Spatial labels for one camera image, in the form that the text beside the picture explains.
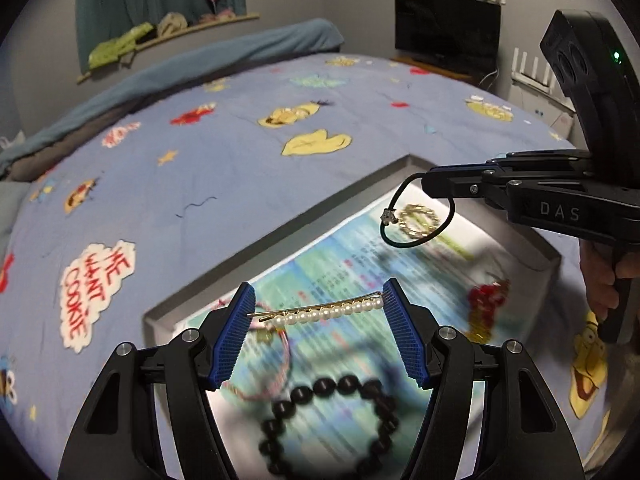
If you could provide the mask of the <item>person's right hand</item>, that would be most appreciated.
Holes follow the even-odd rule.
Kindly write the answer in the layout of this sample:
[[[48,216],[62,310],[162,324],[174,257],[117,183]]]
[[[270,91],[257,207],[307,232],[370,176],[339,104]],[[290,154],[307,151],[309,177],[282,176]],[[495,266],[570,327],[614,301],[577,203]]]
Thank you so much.
[[[620,294],[614,287],[615,281],[618,278],[635,280],[639,277],[639,254],[635,252],[626,255],[616,264],[616,268],[613,268],[611,261],[605,259],[593,243],[581,240],[579,257],[587,302],[598,321],[603,322],[620,304]]]

